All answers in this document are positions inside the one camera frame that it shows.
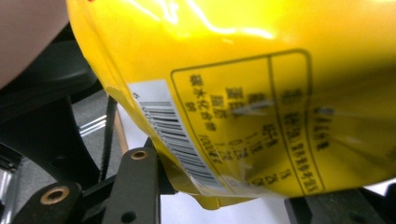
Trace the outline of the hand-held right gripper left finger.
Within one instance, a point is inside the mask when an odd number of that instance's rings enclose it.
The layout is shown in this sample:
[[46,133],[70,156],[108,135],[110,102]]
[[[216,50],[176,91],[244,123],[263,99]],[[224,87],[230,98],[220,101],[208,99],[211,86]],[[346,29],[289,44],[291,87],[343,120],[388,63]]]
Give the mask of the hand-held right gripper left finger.
[[161,196],[176,192],[148,138],[122,156],[102,224],[161,224]]

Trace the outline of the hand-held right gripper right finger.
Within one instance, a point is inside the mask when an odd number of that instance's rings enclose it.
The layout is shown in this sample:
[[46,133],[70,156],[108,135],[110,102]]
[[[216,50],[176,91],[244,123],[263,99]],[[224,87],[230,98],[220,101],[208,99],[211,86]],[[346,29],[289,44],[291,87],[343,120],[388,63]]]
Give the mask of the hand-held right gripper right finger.
[[284,201],[291,224],[396,224],[396,188],[348,189]]

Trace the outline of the white paper sheet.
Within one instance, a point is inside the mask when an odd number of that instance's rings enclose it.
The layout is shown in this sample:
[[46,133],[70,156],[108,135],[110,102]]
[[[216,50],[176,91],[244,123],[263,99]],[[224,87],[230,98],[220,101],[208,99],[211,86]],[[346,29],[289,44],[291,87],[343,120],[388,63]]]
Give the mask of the white paper sheet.
[[[116,129],[123,152],[145,145],[147,135],[132,121],[121,105],[118,105]],[[385,196],[387,187],[396,178],[367,186],[365,189]],[[161,196],[162,224],[290,224],[284,199],[269,197],[244,203],[205,210],[186,193]],[[342,224],[343,220],[318,220],[315,224]]]

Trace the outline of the metal floor rail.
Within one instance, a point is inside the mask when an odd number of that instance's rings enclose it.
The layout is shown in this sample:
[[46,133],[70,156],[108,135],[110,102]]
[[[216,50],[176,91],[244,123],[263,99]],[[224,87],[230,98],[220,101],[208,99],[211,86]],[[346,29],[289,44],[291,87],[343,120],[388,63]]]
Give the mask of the metal floor rail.
[[79,126],[78,131],[80,136],[84,137],[104,128],[105,126],[106,126],[106,115],[103,115],[98,119],[92,120],[82,126]]

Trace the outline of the yellow green seasoning pouch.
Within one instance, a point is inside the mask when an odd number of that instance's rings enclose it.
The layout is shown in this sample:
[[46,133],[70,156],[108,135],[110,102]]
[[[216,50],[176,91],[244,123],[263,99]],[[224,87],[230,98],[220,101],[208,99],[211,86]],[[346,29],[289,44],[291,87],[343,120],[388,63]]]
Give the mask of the yellow green seasoning pouch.
[[396,0],[66,0],[105,91],[210,210],[396,177]]

